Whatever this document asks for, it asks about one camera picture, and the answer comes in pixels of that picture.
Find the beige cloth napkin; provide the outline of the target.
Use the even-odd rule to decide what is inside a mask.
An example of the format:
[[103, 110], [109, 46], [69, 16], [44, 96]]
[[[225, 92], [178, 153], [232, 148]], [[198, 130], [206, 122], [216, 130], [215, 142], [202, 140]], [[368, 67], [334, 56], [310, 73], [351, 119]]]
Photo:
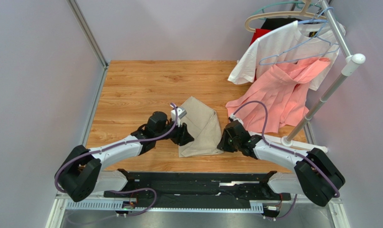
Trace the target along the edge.
[[222, 138], [217, 112], [193, 96], [180, 107], [186, 111], [180, 120], [187, 124], [187, 131], [194, 141], [178, 148], [179, 157], [222, 154], [223, 151], [217, 148]]

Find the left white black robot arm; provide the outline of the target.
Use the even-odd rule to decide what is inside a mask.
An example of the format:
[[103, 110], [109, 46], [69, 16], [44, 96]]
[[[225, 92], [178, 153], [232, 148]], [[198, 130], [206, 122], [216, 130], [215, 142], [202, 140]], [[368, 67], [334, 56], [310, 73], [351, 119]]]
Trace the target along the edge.
[[106, 171], [106, 168], [145, 154], [160, 140], [171, 140], [178, 146], [193, 142], [194, 137], [182, 121], [186, 114], [183, 107], [173, 108], [170, 118], [164, 112], [156, 111], [146, 124], [124, 139], [89, 149], [83, 145], [74, 147], [55, 174], [55, 187], [74, 202], [80, 202], [94, 192], [118, 194], [127, 185], [128, 178], [122, 171]]

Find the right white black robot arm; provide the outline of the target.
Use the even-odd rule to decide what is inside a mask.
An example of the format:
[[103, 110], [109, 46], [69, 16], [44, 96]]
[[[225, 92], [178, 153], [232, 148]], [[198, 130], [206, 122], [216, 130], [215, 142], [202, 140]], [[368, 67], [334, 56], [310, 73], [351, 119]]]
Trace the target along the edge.
[[257, 133], [250, 133], [239, 121], [226, 125], [217, 148], [224, 152], [240, 151], [244, 156], [270, 161], [291, 174], [273, 174], [267, 184], [275, 193], [305, 195], [314, 204], [324, 207], [346, 180], [329, 157], [319, 148], [297, 150], [268, 141]]

